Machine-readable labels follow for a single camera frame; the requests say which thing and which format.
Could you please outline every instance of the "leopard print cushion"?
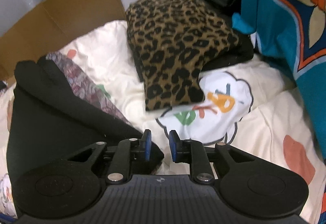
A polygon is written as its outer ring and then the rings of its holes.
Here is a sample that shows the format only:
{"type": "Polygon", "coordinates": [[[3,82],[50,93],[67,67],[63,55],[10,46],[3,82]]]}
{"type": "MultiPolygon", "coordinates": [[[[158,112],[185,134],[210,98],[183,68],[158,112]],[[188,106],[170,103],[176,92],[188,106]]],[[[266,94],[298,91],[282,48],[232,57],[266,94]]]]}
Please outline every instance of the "leopard print cushion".
{"type": "Polygon", "coordinates": [[[139,0],[129,6],[127,23],[128,43],[144,78],[146,110],[202,102],[203,65],[239,43],[202,0],[139,0]]]}

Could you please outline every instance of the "metal pin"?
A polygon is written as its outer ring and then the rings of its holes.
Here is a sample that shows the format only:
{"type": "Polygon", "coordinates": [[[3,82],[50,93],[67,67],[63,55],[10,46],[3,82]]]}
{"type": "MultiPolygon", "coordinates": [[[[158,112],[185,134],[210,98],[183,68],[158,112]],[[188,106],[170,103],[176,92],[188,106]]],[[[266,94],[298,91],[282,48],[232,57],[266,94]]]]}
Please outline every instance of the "metal pin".
{"type": "Polygon", "coordinates": [[[119,182],[123,179],[123,175],[121,173],[111,173],[108,175],[108,179],[112,182],[119,182]]]}
{"type": "Polygon", "coordinates": [[[197,179],[203,183],[209,183],[214,177],[209,173],[200,173],[197,175],[197,179]]]}

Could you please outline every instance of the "cardboard flap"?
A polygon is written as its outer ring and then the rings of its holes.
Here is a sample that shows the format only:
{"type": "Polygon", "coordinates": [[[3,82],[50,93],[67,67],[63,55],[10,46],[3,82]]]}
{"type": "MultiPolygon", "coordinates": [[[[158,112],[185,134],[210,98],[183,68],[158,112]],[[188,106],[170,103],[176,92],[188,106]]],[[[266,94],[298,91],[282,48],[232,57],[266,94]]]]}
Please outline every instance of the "cardboard flap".
{"type": "Polygon", "coordinates": [[[121,0],[46,0],[0,38],[0,79],[21,60],[37,60],[113,20],[125,20],[121,0]]]}

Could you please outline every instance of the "ribbed black surface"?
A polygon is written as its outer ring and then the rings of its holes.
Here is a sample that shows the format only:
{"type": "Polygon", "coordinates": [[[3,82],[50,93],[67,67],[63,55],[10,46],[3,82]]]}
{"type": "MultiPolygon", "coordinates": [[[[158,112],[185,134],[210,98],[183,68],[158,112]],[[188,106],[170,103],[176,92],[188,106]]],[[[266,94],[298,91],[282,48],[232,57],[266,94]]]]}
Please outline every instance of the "ribbed black surface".
{"type": "Polygon", "coordinates": [[[64,220],[21,217],[16,224],[304,224],[298,216],[254,220],[232,211],[214,189],[190,181],[188,175],[138,176],[112,185],[86,212],[64,220]]]}

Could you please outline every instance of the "bed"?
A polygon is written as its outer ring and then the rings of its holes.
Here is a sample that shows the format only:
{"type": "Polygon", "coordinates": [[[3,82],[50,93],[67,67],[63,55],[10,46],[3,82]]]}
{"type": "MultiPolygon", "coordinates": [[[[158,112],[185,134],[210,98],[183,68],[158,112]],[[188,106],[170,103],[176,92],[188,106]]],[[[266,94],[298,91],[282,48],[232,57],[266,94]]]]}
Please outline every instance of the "bed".
{"type": "MultiPolygon", "coordinates": [[[[77,38],[60,52],[102,87],[136,129],[152,131],[152,140],[165,154],[156,173],[189,173],[188,165],[172,162],[167,139],[170,130],[176,130],[181,139],[196,139],[206,146],[222,141],[301,175],[309,185],[301,217],[317,224],[326,167],[295,84],[255,55],[247,63],[201,73],[204,102],[145,111],[144,85],[136,72],[126,30],[125,21],[113,21],[77,38]],[[221,105],[215,92],[228,104],[221,105]]],[[[0,212],[15,217],[5,166],[13,89],[0,97],[0,212]]]]}

